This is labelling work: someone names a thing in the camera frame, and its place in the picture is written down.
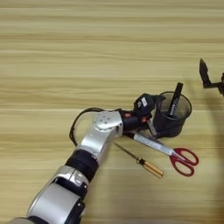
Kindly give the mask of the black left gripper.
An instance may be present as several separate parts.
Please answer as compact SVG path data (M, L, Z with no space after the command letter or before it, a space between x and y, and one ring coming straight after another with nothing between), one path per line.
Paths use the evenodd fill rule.
M165 99L162 95L155 96L155 105L159 105ZM123 132L148 130L156 139L162 137L175 137L177 132L174 129L162 129L158 132L155 130L151 122L152 114L147 112L145 115L141 115L134 111L122 112L122 125Z

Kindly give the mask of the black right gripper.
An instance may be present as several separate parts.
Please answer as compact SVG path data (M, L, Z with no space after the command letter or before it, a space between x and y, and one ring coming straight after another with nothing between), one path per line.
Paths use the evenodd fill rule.
M201 59L199 61L199 74L203 81L203 87L208 87L211 84L211 81L208 77L208 68L206 62ZM221 82L216 82L212 84L213 88L218 88L219 92L224 96L224 73L221 76Z

